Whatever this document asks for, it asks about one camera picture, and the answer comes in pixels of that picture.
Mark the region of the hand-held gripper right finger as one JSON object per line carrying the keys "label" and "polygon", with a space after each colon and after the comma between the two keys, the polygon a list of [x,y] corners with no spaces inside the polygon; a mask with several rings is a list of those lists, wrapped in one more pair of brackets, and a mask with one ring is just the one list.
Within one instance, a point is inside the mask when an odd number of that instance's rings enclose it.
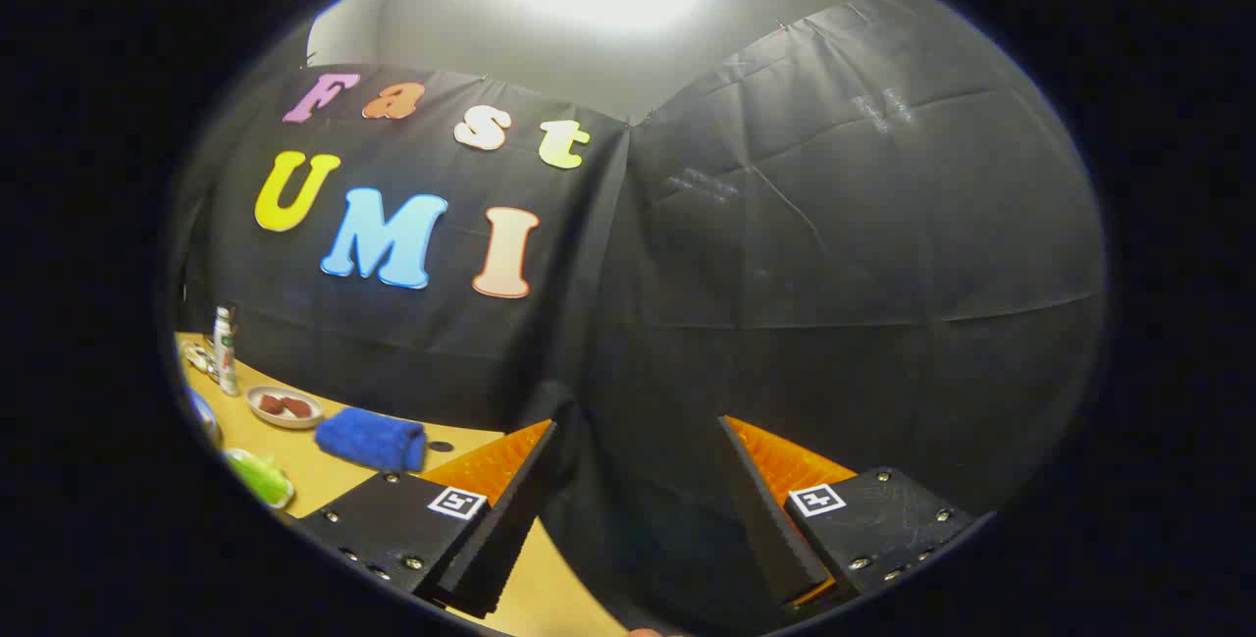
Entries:
{"label": "hand-held gripper right finger", "polygon": [[730,494],[767,596],[826,611],[880,593],[978,524],[907,472],[857,472],[732,416],[718,416]]}

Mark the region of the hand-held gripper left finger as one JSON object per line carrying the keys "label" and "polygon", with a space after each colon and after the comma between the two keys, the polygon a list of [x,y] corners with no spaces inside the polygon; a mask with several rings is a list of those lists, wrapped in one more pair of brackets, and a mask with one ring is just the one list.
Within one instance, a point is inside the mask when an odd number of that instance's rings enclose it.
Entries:
{"label": "hand-held gripper left finger", "polygon": [[544,418],[420,475],[376,472],[296,529],[368,580],[484,618],[546,501],[556,435]]}

